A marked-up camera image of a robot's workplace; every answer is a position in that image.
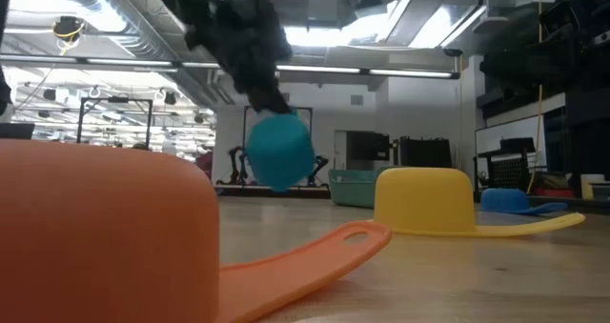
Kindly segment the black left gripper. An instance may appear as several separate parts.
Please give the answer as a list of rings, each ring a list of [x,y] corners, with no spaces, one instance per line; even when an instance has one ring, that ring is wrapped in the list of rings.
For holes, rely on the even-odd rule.
[[[205,49],[256,112],[291,113],[275,67],[292,47],[271,0],[183,0],[190,49]]]

